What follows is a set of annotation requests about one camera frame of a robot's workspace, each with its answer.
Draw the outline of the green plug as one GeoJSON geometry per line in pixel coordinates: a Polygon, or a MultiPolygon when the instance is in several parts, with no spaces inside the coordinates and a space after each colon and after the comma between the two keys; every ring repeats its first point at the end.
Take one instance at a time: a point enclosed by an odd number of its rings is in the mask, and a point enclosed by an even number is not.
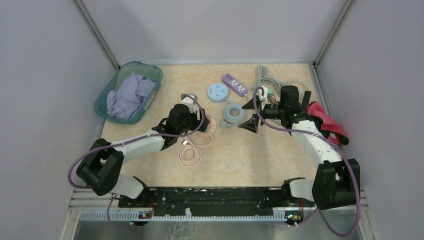
{"type": "Polygon", "coordinates": [[[269,88],[267,90],[267,97],[270,98],[273,95],[273,90],[271,88],[269,88]]]}

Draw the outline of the purple power strip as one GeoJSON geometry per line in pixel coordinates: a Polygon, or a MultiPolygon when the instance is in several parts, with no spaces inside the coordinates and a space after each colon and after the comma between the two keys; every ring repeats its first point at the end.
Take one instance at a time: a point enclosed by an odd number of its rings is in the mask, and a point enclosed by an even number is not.
{"type": "Polygon", "coordinates": [[[229,73],[224,74],[221,77],[221,81],[224,85],[226,85],[233,92],[235,92],[239,97],[243,98],[248,95],[248,89],[246,88],[246,86],[229,73]]]}

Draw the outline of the blue round socket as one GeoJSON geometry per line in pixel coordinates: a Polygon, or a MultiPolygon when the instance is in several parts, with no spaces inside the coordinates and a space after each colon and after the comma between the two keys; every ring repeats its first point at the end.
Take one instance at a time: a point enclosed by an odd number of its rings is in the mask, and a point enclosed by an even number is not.
{"type": "Polygon", "coordinates": [[[213,103],[223,103],[227,102],[230,103],[228,96],[229,96],[229,89],[228,87],[223,83],[213,83],[207,88],[207,97],[208,99],[213,103]]]}

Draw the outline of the black power strip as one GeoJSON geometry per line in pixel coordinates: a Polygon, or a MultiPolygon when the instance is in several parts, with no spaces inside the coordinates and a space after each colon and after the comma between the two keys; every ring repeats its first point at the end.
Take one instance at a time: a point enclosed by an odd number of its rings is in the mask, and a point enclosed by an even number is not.
{"type": "Polygon", "coordinates": [[[307,112],[308,111],[311,94],[312,94],[312,92],[309,91],[309,90],[306,90],[304,92],[302,102],[301,102],[301,105],[300,105],[300,111],[301,112],[307,112]]]}

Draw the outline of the pink round socket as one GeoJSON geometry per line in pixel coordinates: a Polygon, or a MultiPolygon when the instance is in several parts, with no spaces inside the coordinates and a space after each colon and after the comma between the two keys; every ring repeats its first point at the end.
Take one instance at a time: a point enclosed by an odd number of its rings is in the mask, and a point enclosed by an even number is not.
{"type": "Polygon", "coordinates": [[[216,120],[210,114],[208,114],[206,118],[209,120],[209,124],[207,126],[206,132],[201,132],[201,131],[198,132],[198,136],[203,139],[212,137],[217,131],[216,120]]]}

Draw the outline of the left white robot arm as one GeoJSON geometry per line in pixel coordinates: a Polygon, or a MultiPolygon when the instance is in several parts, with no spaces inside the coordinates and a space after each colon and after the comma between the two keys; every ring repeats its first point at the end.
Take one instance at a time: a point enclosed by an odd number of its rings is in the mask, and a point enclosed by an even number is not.
{"type": "Polygon", "coordinates": [[[196,106],[191,110],[187,104],[176,104],[168,117],[138,137],[121,142],[96,140],[77,161],[76,175],[97,196],[117,194],[130,198],[138,207],[144,207],[150,200],[147,185],[135,176],[122,174],[122,167],[144,155],[166,150],[180,138],[198,131],[205,132],[209,123],[204,108],[196,106]]]}

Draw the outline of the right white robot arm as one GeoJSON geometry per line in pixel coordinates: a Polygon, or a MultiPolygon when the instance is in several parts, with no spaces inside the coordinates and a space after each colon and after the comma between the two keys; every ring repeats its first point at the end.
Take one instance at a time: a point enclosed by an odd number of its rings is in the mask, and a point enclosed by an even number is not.
{"type": "Polygon", "coordinates": [[[255,89],[251,100],[242,106],[253,110],[251,119],[239,124],[239,128],[258,132],[265,120],[279,120],[280,130],[288,132],[304,148],[316,167],[314,180],[304,177],[291,178],[282,185],[281,199],[287,206],[295,206],[301,199],[314,202],[319,210],[355,205],[360,200],[360,166],[355,159],[343,158],[340,150],[318,130],[307,108],[311,96],[305,91],[302,100],[296,86],[285,85],[280,89],[280,100],[267,103],[267,90],[255,89]]]}

